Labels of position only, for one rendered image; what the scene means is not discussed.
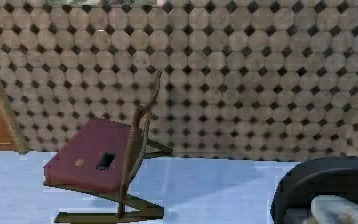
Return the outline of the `black cellphone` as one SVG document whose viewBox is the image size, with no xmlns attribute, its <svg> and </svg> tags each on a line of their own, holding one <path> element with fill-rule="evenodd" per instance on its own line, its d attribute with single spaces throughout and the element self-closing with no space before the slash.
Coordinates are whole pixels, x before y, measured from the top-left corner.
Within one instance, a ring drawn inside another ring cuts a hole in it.
<svg viewBox="0 0 358 224">
<path fill-rule="evenodd" d="M 110 167 L 111 163 L 115 159 L 115 155 L 112 153 L 105 152 L 99 162 L 96 165 L 98 170 L 106 170 Z"/>
</svg>

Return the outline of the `chair with maroon cushion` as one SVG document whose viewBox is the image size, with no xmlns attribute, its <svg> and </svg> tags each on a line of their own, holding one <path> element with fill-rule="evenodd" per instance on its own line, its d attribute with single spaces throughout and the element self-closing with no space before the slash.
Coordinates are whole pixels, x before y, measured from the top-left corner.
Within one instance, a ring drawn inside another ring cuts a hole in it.
<svg viewBox="0 0 358 224">
<path fill-rule="evenodd" d="M 158 71 L 151 97 L 144 106 L 135 108 L 132 122 L 125 124 L 92 118 L 70 138 L 44 166 L 43 184 L 107 199 L 118 204 L 115 213 L 60 212 L 56 223 L 120 224 L 161 219 L 164 208 L 128 193 L 129 186 L 145 159 L 170 156 L 173 149 L 149 138 L 151 110 L 160 90 Z M 106 170 L 97 163 L 105 153 L 115 159 Z M 78 159 L 84 164 L 75 166 Z"/>
</svg>

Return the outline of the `black round bin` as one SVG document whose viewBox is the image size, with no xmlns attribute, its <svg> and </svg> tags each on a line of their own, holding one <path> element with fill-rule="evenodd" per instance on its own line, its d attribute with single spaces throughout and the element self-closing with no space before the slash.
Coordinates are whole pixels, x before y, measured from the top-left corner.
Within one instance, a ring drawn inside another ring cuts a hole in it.
<svg viewBox="0 0 358 224">
<path fill-rule="evenodd" d="M 337 195 L 358 204 L 358 157 L 324 157 L 302 162 L 280 180 L 271 204 L 274 224 L 286 224 L 290 209 L 308 209 L 319 195 Z"/>
</svg>

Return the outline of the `pale grey crumpled object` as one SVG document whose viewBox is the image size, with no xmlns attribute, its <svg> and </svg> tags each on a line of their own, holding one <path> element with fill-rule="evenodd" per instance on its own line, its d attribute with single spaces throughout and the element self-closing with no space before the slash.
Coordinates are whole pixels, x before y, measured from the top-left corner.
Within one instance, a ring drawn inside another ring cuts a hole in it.
<svg viewBox="0 0 358 224">
<path fill-rule="evenodd" d="M 311 215 L 302 224 L 358 224 L 358 204 L 335 195 L 311 201 Z"/>
</svg>

